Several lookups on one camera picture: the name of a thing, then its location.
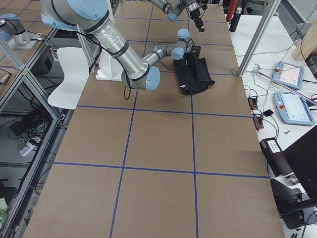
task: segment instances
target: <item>white seat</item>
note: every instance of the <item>white seat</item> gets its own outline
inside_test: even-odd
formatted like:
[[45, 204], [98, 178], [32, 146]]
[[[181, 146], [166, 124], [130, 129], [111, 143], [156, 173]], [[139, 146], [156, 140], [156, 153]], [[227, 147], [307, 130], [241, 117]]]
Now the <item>white seat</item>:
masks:
[[63, 82], [51, 93], [48, 103], [54, 107], [75, 109], [89, 77], [89, 66], [81, 48], [65, 47], [57, 50], [64, 72]]

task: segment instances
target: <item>green object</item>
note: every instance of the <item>green object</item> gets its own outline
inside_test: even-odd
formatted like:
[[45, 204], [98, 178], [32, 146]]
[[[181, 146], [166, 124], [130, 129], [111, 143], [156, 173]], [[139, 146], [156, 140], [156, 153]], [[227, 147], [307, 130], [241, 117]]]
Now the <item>green object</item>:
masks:
[[4, 225], [4, 223], [6, 222], [7, 218], [8, 218], [7, 213], [4, 210], [0, 209], [0, 222], [1, 222], [2, 225]]

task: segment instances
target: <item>robotic arm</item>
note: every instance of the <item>robotic arm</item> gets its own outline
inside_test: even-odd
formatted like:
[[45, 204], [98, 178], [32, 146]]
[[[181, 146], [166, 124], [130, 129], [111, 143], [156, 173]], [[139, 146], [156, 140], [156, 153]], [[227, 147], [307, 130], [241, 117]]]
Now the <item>robotic arm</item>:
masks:
[[76, 31], [78, 24], [86, 33], [93, 34], [120, 62], [126, 71], [126, 75], [122, 73], [122, 81], [134, 89], [155, 90], [160, 73], [153, 65], [169, 54], [184, 55], [187, 48], [189, 34], [186, 38], [179, 36], [175, 44], [165, 46], [165, 51], [156, 48], [141, 59], [110, 20], [106, 0], [41, 0], [41, 8], [42, 21], [50, 27]]
[[157, 6], [164, 13], [170, 21], [175, 21], [180, 13], [186, 8], [190, 18], [195, 22], [199, 32], [205, 31], [204, 23], [201, 19], [199, 9], [207, 9], [206, 3], [211, 3], [211, 0], [180, 0], [177, 5], [172, 6], [167, 0], [149, 0], [153, 5]]
[[21, 46], [26, 45], [31, 41], [19, 18], [11, 13], [0, 16], [0, 35], [6, 41], [13, 36], [15, 42]]

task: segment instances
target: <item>blue joint cap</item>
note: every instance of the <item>blue joint cap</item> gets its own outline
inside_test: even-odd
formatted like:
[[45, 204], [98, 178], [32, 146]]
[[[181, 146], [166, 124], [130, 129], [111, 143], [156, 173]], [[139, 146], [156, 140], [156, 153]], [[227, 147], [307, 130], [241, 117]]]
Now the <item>blue joint cap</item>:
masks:
[[183, 58], [185, 50], [180, 47], [176, 47], [172, 50], [171, 56], [174, 60], [180, 60]]
[[145, 88], [146, 90], [156, 90], [157, 87], [159, 86], [160, 82], [160, 73], [159, 73], [159, 68], [152, 66], [150, 68], [150, 71], [148, 73], [146, 83], [145, 83]]
[[168, 18], [170, 21], [174, 22], [174, 21], [177, 20], [177, 15], [175, 15], [174, 13], [169, 13], [169, 14], [167, 14], [167, 18]]
[[177, 32], [177, 37], [180, 39], [188, 38], [189, 36], [189, 31], [186, 28], [179, 29]]
[[108, 11], [106, 0], [67, 0], [70, 7], [82, 17], [100, 20]]
[[72, 26], [72, 25], [65, 24], [64, 22], [56, 21], [43, 14], [41, 14], [41, 17], [42, 17], [42, 22], [49, 27], [57, 28], [60, 30], [65, 30], [65, 31], [77, 31], [76, 26]]
[[4, 20], [18, 20], [19, 18], [13, 14], [13, 13], [8, 13], [0, 16], [0, 18], [3, 18]]
[[4, 32], [4, 31], [0, 31], [0, 36], [2, 36], [2, 38], [3, 38], [5, 41], [10, 40], [10, 38], [11, 38], [11, 36], [10, 36], [8, 33]]

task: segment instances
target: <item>folded black garment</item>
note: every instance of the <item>folded black garment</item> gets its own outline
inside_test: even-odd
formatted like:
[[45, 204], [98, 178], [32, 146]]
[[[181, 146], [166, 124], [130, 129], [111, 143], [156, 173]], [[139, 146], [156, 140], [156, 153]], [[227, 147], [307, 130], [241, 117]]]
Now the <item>folded black garment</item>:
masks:
[[205, 58], [173, 60], [180, 89], [184, 95], [193, 95], [208, 89], [214, 84], [208, 73]]

